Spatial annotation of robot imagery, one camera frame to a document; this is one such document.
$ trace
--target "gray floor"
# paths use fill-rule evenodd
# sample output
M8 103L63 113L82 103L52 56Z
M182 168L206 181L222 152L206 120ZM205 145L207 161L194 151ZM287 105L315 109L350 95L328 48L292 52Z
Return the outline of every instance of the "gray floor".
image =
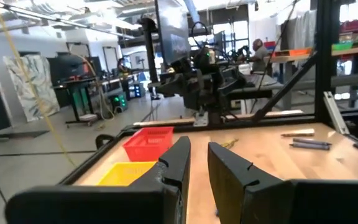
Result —
M314 98L310 95L303 95L301 93L293 94L294 103L313 100ZM263 106L265 102L266 100L259 100L254 112ZM92 155L91 152L87 151L96 150L94 139L97 135L101 133L115 135L126 125L136 121L142 121L150 112L151 106L157 107L153 116L150 117L151 120L178 119L181 116L185 118L193 114L191 110L187 110L183 107L183 100L180 97L161 99L153 103L146 98L141 98L131 100L128 111L123 114L118 114L112 121L106 121L105 128L101 131L95 130L98 124L101 123L96 123L93 127L74 124L70 126L70 129L67 129L64 121L72 119L73 117L70 108L51 116L50 120L59 136L61 136L68 152L85 152L70 154L75 163L80 164ZM313 112L314 106L297 106L293 109ZM16 127L14 130L20 132L44 129L47 129L45 121L35 121L21 127ZM36 185L56 184L70 173L74 167L62 154L32 156L2 155L50 152L61 152L51 133L43 134L35 139L11 139L8 142L0 143L0 187L7 199L21 190ZM3 208L4 202L0 197L0 224L5 223Z

